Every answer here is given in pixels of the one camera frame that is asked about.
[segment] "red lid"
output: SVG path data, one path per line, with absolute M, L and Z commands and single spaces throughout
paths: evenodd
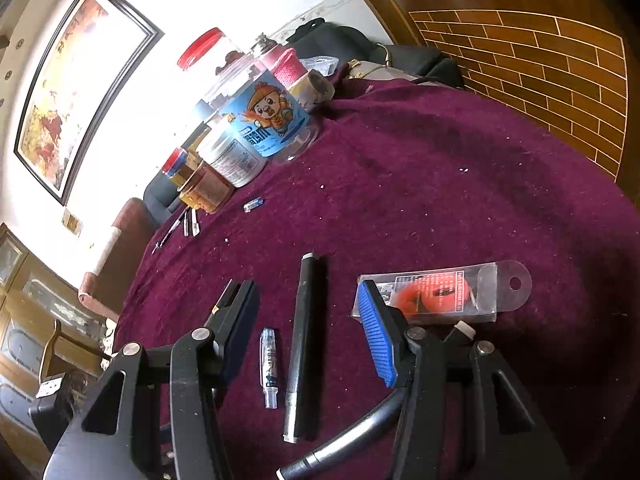
M 162 172 L 167 173 L 169 170 L 171 170 L 172 166 L 176 163 L 176 161 L 180 158 L 180 156 L 184 152 L 185 152 L 184 148 L 176 148 L 174 152 L 166 160 L 164 166 L 162 167 Z
M 178 66 L 183 70 L 190 69 L 198 62 L 221 38 L 224 32 L 219 28 L 212 28 L 209 32 L 205 32 L 180 56 Z

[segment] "brick pattern panel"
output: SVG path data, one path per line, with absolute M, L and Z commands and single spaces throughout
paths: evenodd
M 628 107 L 622 38 L 532 12 L 410 15 L 428 44 L 456 60 L 470 91 L 526 114 L 615 179 Z

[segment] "maroon tablecloth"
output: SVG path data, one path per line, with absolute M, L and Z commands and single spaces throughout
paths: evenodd
M 348 317 L 358 275 L 519 260 L 532 275 L 529 302 L 476 328 L 583 473 L 638 389 L 640 217 L 592 162 L 496 101 L 398 80 L 339 90 L 308 152 L 201 214 L 197 238 L 178 231 L 147 250 L 115 347 L 175 342 L 204 322 L 230 278 L 255 280 L 260 314 L 220 424 L 236 479 L 274 478 L 388 393 Z M 258 196 L 264 205 L 245 214 Z M 278 329 L 286 369 L 300 257 L 311 250 L 329 269 L 321 425 L 316 442 L 292 446 L 281 438 L 283 399 L 264 409 L 257 341 L 263 327 Z M 320 478 L 383 479 L 391 443 L 392 434 Z

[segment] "picture frame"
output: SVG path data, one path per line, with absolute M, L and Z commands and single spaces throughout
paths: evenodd
M 126 0 L 74 0 L 57 26 L 33 76 L 14 153 L 61 205 L 111 104 L 162 35 Z

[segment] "white wall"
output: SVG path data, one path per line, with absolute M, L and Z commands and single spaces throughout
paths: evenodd
M 315 18 L 324 18 L 328 22 L 338 25 L 356 27 L 371 41 L 379 41 L 384 44 L 392 43 L 386 30 L 367 7 L 364 0 L 323 0 L 271 34 L 271 37 L 277 42 L 283 43 L 300 25 Z
M 211 27 L 220 27 L 248 47 L 261 32 L 279 30 L 324 0 L 128 0 L 164 37 L 111 105 L 82 162 L 68 202 L 84 222 L 79 238 L 62 227 L 63 207 L 13 154 L 33 74 L 72 1 L 31 0 L 12 36 L 14 44 L 24 38 L 25 45 L 20 50 L 10 46 L 0 62 L 0 75 L 14 72 L 9 81 L 0 77 L 0 98 L 5 99 L 0 108 L 0 221 L 54 272 L 78 286 L 86 248 L 111 224 L 127 198 L 142 196 L 158 167 L 183 140 L 174 132 L 199 97 L 198 91 L 180 84 L 182 73 L 175 63 L 186 47 Z M 364 4 L 343 21 L 355 27 L 364 24 L 368 30 L 375 30 L 377 23 Z M 377 32 L 385 35 L 380 24 Z

